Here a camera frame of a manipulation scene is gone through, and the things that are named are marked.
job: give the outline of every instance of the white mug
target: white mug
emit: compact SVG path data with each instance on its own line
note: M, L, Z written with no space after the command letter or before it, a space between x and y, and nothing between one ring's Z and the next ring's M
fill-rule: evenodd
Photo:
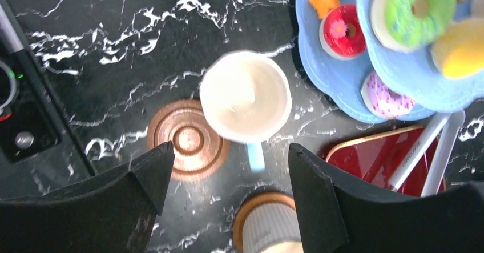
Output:
M282 128L292 109L289 83L279 65L253 51L228 53L203 77L200 101L213 130L247 144L251 170L263 170L260 143Z

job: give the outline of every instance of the pink flower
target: pink flower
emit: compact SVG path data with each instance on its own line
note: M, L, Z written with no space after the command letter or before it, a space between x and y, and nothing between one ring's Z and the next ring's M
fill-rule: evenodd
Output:
M341 39L346 36L347 29L348 26L346 25L345 21L343 21L343 19L337 19L329 27L329 34L334 39Z

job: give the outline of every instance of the wooden lid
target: wooden lid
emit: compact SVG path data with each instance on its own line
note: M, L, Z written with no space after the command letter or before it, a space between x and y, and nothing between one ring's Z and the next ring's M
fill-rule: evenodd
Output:
M294 199L288 195L277 192L263 193L244 203L240 207L239 212L237 212L235 220L233 221L233 242L241 253L244 252L242 244L242 229L244 228L245 220L252 210L266 203L281 203L292 208L294 211L296 210Z
M230 143L208 125L198 100L182 99L160 109L148 127L148 149L173 142L174 179L196 182L217 171L228 156Z

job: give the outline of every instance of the yellow pastry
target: yellow pastry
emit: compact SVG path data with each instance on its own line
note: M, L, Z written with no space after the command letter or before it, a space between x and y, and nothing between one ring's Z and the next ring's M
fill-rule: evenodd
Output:
M484 19L452 25L432 46L432 58L447 79L463 79L484 69Z

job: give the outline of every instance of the white frosting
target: white frosting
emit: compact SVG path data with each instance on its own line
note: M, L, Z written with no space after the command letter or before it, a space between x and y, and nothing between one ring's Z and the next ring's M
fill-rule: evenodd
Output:
M393 39L385 25L385 6L388 0L373 0L370 9L370 20L372 22L373 32L381 44L395 51L411 53L417 48L408 48Z
M368 110L370 110L370 112L373 115L380 117L380 118L383 118L383 119L387 119L387 115L383 115L383 114L379 113L378 111L376 111L375 109L373 109L373 104L370 101L370 97L368 96L368 86L366 86L369 79L370 79L370 75L368 75L368 77L366 77L365 81L363 82L363 86L361 88L361 91L360 91L361 97L363 98L363 102L365 103L366 107L368 108Z

